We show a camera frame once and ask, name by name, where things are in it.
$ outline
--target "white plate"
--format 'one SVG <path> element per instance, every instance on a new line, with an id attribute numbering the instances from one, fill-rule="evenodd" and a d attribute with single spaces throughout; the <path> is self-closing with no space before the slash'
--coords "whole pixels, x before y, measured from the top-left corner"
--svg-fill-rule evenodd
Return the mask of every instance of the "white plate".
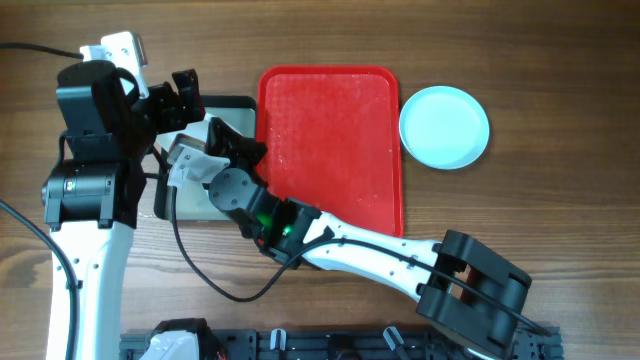
<path id="1" fill-rule="evenodd" d="M 433 86 L 415 93 L 400 113 L 400 139 L 421 163 L 453 170 L 474 162 L 489 142 L 489 120 L 466 92 Z"/>

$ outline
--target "red plastic tray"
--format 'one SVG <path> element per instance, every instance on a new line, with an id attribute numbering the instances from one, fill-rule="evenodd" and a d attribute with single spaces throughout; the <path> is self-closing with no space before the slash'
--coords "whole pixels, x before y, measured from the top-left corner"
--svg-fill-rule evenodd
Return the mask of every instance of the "red plastic tray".
<path id="1" fill-rule="evenodd" d="M 398 83 L 378 66 L 278 66 L 260 79 L 258 171 L 276 196 L 402 237 Z"/>

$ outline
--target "black cable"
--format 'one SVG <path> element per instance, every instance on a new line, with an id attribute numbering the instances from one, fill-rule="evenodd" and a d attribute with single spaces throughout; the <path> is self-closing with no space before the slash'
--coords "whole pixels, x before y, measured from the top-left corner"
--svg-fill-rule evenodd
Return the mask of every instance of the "black cable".
<path id="1" fill-rule="evenodd" d="M 78 290 L 76 273 L 73 271 L 71 262 L 65 256 L 64 252 L 53 242 L 42 230 L 35 226 L 29 219 L 20 214 L 17 210 L 9 206 L 4 200 L 0 200 L 0 207 L 20 221 L 24 226 L 31 230 L 40 240 L 42 240 L 51 249 L 56 256 L 65 275 L 67 276 L 67 288 L 69 289 L 69 334 L 67 335 L 67 353 L 65 359 L 73 360 L 75 352 L 76 337 L 78 332 Z"/>
<path id="2" fill-rule="evenodd" d="M 419 262 L 419 261 L 415 260 L 412 257 L 405 256 L 405 255 L 402 255 L 402 254 L 398 254 L 397 252 L 391 251 L 391 250 L 383 248 L 381 246 L 378 246 L 378 245 L 375 245 L 375 244 L 370 244 L 370 243 L 367 243 L 367 242 L 364 242 L 364 241 L 360 241 L 360 240 L 352 240 L 352 239 L 314 240 L 314 241 L 310 242 L 309 244 L 307 244 L 307 246 L 305 246 L 297 254 L 291 256 L 291 258 L 284 265 L 282 265 L 280 270 L 278 270 L 278 272 L 276 272 L 275 275 L 273 275 L 271 280 L 269 280 L 269 282 L 257 294 L 255 294 L 253 296 L 250 296 L 250 297 L 246 297 L 246 298 L 241 298 L 241 297 L 237 297 L 237 296 L 231 295 L 228 292 L 226 292 L 223 289 L 221 289 L 218 285 L 214 284 L 204 273 L 202 273 L 202 271 L 200 271 L 200 269 L 198 269 L 198 267 L 193 263 L 193 261 L 191 261 L 191 259 L 189 258 L 189 255 L 185 251 L 184 246 L 182 245 L 182 240 L 180 239 L 180 234 L 178 232 L 178 224 L 176 222 L 176 197 L 177 197 L 177 193 L 178 193 L 178 190 L 177 190 L 177 188 L 174 187 L 173 194 L 171 195 L 171 222 L 173 224 L 173 232 L 174 232 L 174 234 L 176 236 L 176 242 L 178 243 L 178 248 L 180 248 L 180 252 L 182 253 L 182 256 L 184 257 L 184 259 L 187 262 L 187 264 L 189 264 L 191 269 L 196 274 L 198 274 L 198 276 L 200 276 L 200 278 L 202 280 L 204 280 L 205 283 L 207 283 L 215 291 L 220 293 L 220 295 L 226 297 L 229 300 L 232 300 L 232 301 L 235 301 L 235 302 L 251 302 L 251 301 L 254 301 L 254 300 L 260 298 L 262 295 L 264 295 L 271 288 L 271 286 L 273 286 L 273 284 L 278 280 L 278 278 L 280 278 L 280 276 L 284 273 L 285 270 L 287 270 L 291 265 L 293 265 L 293 263 L 296 260 L 298 260 L 298 258 L 303 256 L 306 252 L 308 252 L 310 250 L 313 250 L 313 249 L 315 249 L 317 247 L 320 247 L 320 246 L 329 245 L 329 244 L 352 244 L 352 245 L 362 246 L 362 247 L 365 247 L 365 248 L 369 248 L 369 249 L 372 249 L 372 250 L 379 251 L 381 253 L 393 256 L 393 257 L 395 257 L 395 258 L 397 258 L 397 259 L 399 259 L 401 261 L 404 261 L 404 262 L 408 263 L 409 265 L 417 266 L 417 267 L 419 267 L 421 269 L 427 270 L 427 271 L 431 272 L 433 274 L 433 276 L 444 278 L 447 281 L 450 281 L 450 282 L 460 286 L 464 290 L 469 291 L 474 296 L 477 296 L 480 299 L 488 302 L 491 306 L 497 308 L 498 310 L 505 312 L 507 315 L 509 315 L 510 317 L 514 318 L 516 321 L 519 321 L 519 322 L 525 324 L 529 328 L 530 331 L 533 331 L 534 333 L 536 333 L 538 335 L 541 335 L 541 336 L 547 336 L 547 337 L 551 336 L 551 333 L 547 329 L 545 329 L 542 326 L 536 324 L 535 322 L 529 320 L 525 316 L 523 316 L 521 314 L 518 314 L 517 312 L 513 311 L 512 309 L 510 309 L 506 305 L 497 302 L 496 300 L 494 300 L 493 298 L 489 297 L 488 295 L 485 295 L 484 293 L 482 293 L 482 292 L 474 289 L 473 287 L 467 285 L 467 283 L 465 283 L 464 281 L 456 278 L 455 276 L 451 276 L 449 274 L 443 273 L 443 272 L 435 269 L 433 266 L 427 265 L 427 264 L 422 263 L 422 262 Z"/>
<path id="3" fill-rule="evenodd" d="M 29 44 L 29 43 L 14 43 L 14 42 L 0 43 L 0 49 L 35 50 L 35 51 L 46 52 L 53 55 L 64 56 L 72 59 L 79 59 L 79 60 L 84 59 L 84 55 L 80 53 L 73 53 L 69 51 L 58 50 L 58 49 L 50 48 L 47 46 Z"/>
<path id="4" fill-rule="evenodd" d="M 158 162 L 158 166 L 160 166 L 160 169 L 162 169 L 162 172 L 164 173 L 169 172 L 169 164 L 167 164 L 167 162 L 162 158 L 162 156 L 160 155 L 160 153 L 158 152 L 155 146 L 151 146 L 151 153 L 156 158 L 156 161 Z"/>

